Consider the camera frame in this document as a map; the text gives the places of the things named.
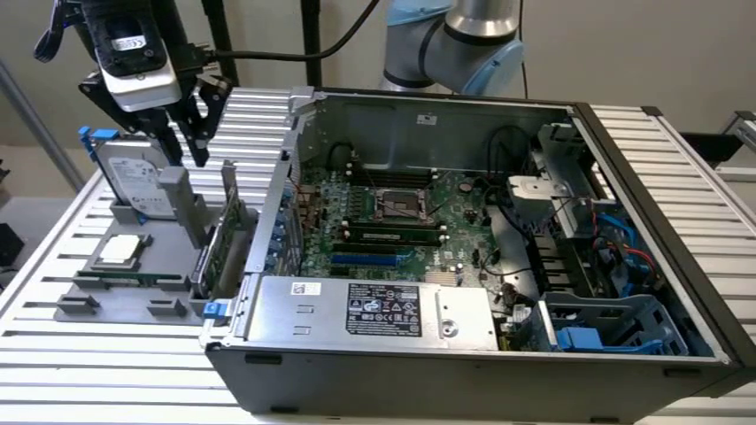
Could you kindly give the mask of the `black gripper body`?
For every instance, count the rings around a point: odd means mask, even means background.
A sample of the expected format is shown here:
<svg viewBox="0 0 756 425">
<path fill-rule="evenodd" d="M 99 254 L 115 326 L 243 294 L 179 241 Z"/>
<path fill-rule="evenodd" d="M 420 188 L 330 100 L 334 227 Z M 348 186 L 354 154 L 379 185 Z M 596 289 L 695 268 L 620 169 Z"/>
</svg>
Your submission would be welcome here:
<svg viewBox="0 0 756 425">
<path fill-rule="evenodd" d="M 202 8 L 208 20 L 212 43 L 216 50 L 230 50 L 232 39 L 226 17 L 224 1 L 202 1 Z M 178 74 L 179 82 L 192 82 L 204 71 L 204 67 L 216 63 L 220 73 L 212 77 L 232 79 L 232 60 L 216 58 L 208 47 L 188 41 L 182 15 L 174 1 L 154 2 L 154 18 L 160 30 L 171 64 Z"/>
</svg>

